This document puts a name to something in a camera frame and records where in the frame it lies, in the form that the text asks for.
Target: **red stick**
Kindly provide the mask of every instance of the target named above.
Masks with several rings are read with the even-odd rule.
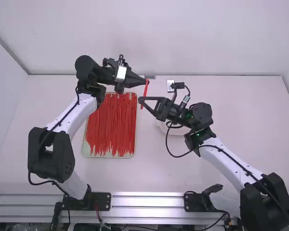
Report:
[[[148,91],[148,85],[149,85],[149,80],[146,79],[146,80],[145,80],[145,87],[144,87],[144,90],[145,90],[145,91],[144,91],[144,97],[146,96],[146,92]]]

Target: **white surface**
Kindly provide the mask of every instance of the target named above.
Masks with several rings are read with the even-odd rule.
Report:
[[[271,73],[289,89],[289,0],[1,0],[0,37],[34,74],[122,53],[140,74]]]
[[[28,75],[0,45],[0,150]]]
[[[73,102],[53,122],[46,125],[47,130],[51,130],[75,105],[76,102],[77,96],[75,96]],[[95,112],[96,109],[97,102],[95,97],[88,94],[79,94],[79,104],[62,121],[61,126],[56,127],[53,131],[65,131],[66,134],[69,134],[69,137],[72,140],[80,126],[93,112]]]
[[[158,76],[148,96],[169,96],[166,79]],[[289,96],[281,77],[172,77],[191,89],[190,104],[210,103],[212,130],[223,143],[256,169],[275,171],[289,189]],[[75,97],[74,76],[31,76],[19,103],[0,155],[0,184],[27,190],[27,136],[44,126]],[[142,95],[144,86],[132,89]],[[178,91],[178,100],[186,94]],[[130,159],[85,158],[81,144],[85,125],[73,139],[77,174],[97,191],[184,192],[202,191],[221,183],[230,185],[210,163],[196,154],[181,159],[169,156],[165,134],[146,110],[138,110],[136,153]],[[174,154],[187,151],[183,137],[169,137]],[[7,174],[7,169],[17,169]],[[34,182],[41,179],[32,176]],[[43,186],[33,187],[42,191]]]
[[[219,138],[210,138],[203,142],[203,145],[214,145],[223,149],[232,158],[238,161],[244,168],[252,172],[253,176],[261,180],[263,172],[254,169],[250,164],[245,163],[236,154],[229,150]],[[219,170],[236,188],[238,192],[245,188],[245,184],[253,184],[256,181],[251,176],[246,176],[246,172],[238,166],[233,160],[231,160],[224,153],[219,152],[216,148],[202,147],[199,149],[200,156],[211,163],[216,169]]]

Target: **wire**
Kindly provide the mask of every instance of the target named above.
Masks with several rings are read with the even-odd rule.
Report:
[[[214,222],[213,224],[211,224],[210,226],[208,226],[208,227],[206,227],[206,228],[204,228],[204,229],[195,230],[195,231],[205,231],[205,230],[208,230],[208,229],[212,228],[214,225],[216,225],[218,222],[220,222],[220,220],[221,220],[226,214],[228,214],[228,213],[227,213],[227,212],[224,212],[224,213],[222,214],[222,216],[221,216],[220,218],[218,218],[218,220],[217,220],[216,222]]]
[[[63,120],[71,113],[71,111],[74,110],[74,108],[79,105],[79,94],[78,94],[78,86],[75,88],[75,92],[76,92],[76,96],[77,96],[77,101],[76,103],[71,107],[71,109],[68,110],[68,112],[59,120],[58,123],[56,123],[52,129],[49,130],[49,132],[47,133],[46,136],[44,136],[44,138],[42,139],[42,141],[39,143],[39,150],[42,147],[42,145],[44,144],[44,142],[47,140],[48,136],[51,134],[51,131],[55,130],[58,126],[61,126],[61,123],[63,122]]]
[[[156,229],[147,228],[147,227],[140,226],[140,225],[126,225],[124,228],[126,228],[126,227],[135,227],[135,228],[142,228],[142,229],[146,229],[146,230],[158,231]]]
[[[183,125],[179,125],[179,126],[171,126],[171,125],[168,125],[168,124],[170,124],[171,123],[171,121],[168,121],[167,123],[166,123],[166,126],[168,127],[168,128],[183,128]]]
[[[67,212],[68,212],[68,226],[69,226],[71,224],[71,215],[69,213],[69,208],[68,208]]]
[[[168,153],[169,153],[172,157],[174,157],[174,158],[181,158],[181,157],[186,156],[187,154],[191,153],[193,150],[190,150],[190,151],[188,151],[188,152],[186,152],[186,153],[184,153],[184,154],[182,154],[182,155],[173,155],[173,154],[170,152],[169,147],[168,147],[168,133],[169,133],[169,130],[172,128],[171,126],[172,126],[173,122],[170,122],[170,123],[171,123],[171,124],[170,124],[170,126],[168,127],[168,130],[167,130],[167,132],[166,132],[166,149],[167,149]]]
[[[184,85],[184,87],[187,89],[187,91],[188,91],[188,96],[191,96],[191,91],[189,90],[189,88],[186,86],[186,85]]]
[[[42,184],[46,184],[46,183],[51,183],[52,185],[57,186],[57,188],[58,188],[61,192],[63,192],[65,195],[69,196],[69,194],[68,194],[65,190],[63,190],[63,189],[58,185],[58,183],[57,183],[56,181],[54,181],[54,180],[46,180],[46,181],[43,181],[43,182],[40,182],[40,183],[33,183],[33,182],[31,181],[31,172],[29,172],[29,171],[28,171],[28,181],[29,181],[29,183],[30,183],[31,185],[34,185],[34,186],[42,185]]]

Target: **metal frame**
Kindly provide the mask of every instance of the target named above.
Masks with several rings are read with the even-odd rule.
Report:
[[[104,222],[111,224],[191,224],[210,225],[222,213],[187,213],[184,210],[184,193],[175,192],[115,192],[111,209],[100,212]],[[51,194],[0,194],[0,222],[47,222],[53,216],[54,204],[62,195]],[[70,211],[71,223],[99,223],[95,211]],[[59,222],[68,222],[63,211]]]

